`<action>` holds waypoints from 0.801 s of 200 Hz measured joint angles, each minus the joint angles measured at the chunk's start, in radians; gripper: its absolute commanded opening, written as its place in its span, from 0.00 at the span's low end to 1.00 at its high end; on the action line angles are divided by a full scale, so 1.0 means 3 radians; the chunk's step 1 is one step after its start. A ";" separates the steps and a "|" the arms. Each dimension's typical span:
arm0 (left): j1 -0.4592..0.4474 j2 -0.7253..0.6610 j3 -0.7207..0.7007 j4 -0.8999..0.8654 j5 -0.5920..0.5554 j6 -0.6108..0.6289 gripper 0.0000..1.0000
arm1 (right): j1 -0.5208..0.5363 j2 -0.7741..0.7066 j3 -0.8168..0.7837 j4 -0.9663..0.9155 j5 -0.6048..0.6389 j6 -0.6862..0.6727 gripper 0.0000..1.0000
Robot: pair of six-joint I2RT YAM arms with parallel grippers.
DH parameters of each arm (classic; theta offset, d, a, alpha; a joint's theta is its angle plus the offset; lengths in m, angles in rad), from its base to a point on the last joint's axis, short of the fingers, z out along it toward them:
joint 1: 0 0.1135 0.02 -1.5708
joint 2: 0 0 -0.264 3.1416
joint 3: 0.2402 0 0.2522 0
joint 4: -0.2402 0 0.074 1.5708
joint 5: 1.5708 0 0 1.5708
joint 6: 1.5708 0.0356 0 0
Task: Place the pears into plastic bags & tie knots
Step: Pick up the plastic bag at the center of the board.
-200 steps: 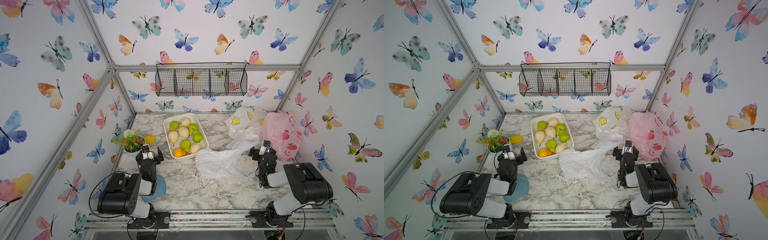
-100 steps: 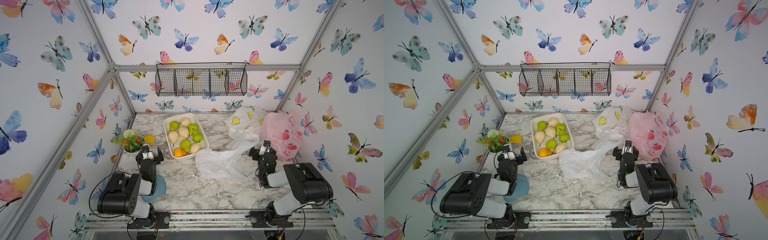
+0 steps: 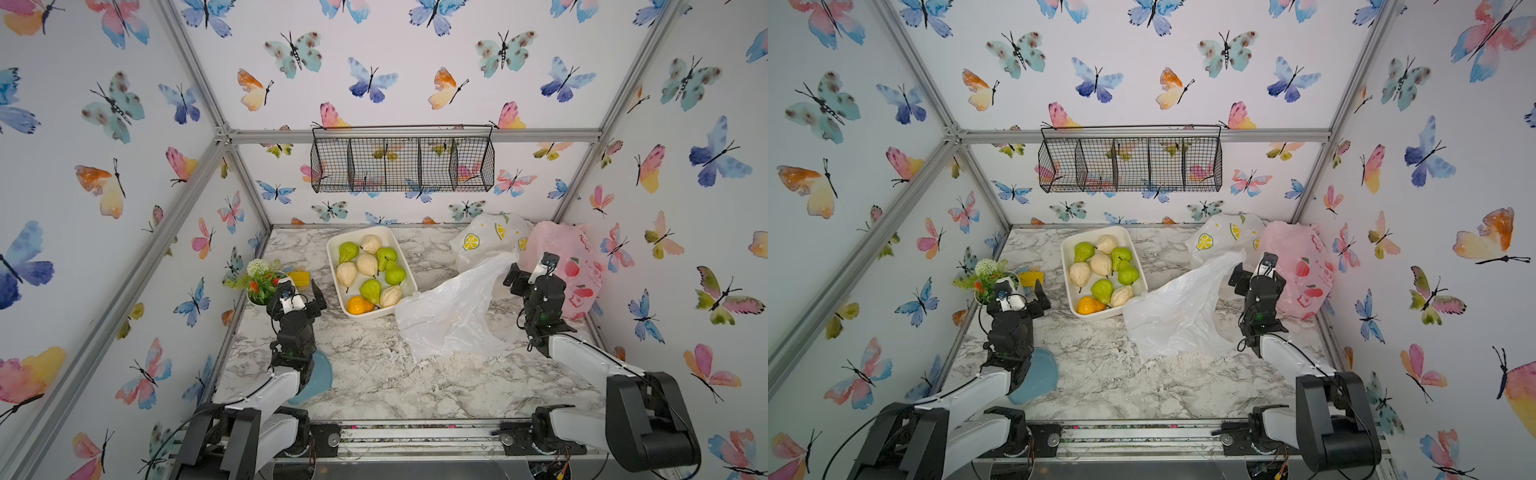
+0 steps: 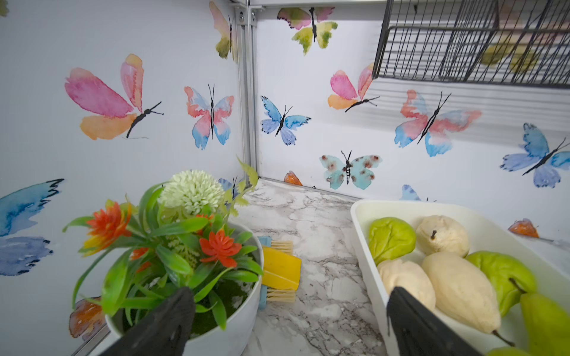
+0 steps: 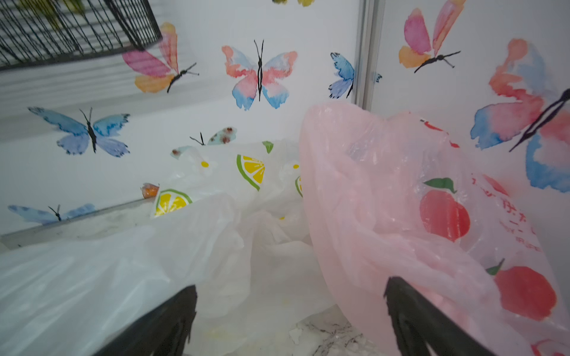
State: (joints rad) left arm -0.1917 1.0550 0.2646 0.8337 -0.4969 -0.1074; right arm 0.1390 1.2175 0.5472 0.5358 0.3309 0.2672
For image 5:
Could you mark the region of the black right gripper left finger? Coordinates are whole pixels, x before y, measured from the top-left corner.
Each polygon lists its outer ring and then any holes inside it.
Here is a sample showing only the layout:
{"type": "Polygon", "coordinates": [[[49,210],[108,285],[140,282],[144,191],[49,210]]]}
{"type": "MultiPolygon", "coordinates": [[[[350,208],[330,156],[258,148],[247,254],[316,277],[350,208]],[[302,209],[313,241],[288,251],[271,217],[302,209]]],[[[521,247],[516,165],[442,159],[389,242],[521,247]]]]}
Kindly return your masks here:
{"type": "Polygon", "coordinates": [[[188,286],[137,319],[95,355],[182,355],[190,341],[196,304],[196,287],[188,286]]]}

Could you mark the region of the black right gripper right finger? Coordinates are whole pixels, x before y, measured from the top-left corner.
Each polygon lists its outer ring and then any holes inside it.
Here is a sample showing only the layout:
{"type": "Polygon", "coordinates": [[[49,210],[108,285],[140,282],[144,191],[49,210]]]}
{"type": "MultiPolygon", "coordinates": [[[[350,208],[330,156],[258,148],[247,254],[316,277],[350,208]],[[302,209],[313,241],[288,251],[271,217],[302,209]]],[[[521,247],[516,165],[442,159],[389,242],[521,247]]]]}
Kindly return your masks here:
{"type": "Polygon", "coordinates": [[[402,355],[492,355],[401,277],[384,291],[388,314],[402,355]]]}

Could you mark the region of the white cartoon print plastic bag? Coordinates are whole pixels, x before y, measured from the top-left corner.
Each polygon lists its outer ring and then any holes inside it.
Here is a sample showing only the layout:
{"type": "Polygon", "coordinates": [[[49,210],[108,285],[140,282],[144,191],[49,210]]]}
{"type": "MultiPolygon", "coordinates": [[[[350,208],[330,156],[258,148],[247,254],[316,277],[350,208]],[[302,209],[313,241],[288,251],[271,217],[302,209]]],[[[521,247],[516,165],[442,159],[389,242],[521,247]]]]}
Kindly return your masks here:
{"type": "Polygon", "coordinates": [[[1,353],[92,355],[189,286],[186,351],[228,355],[330,308],[301,206],[280,220],[216,194],[95,240],[1,256],[1,353]]]}

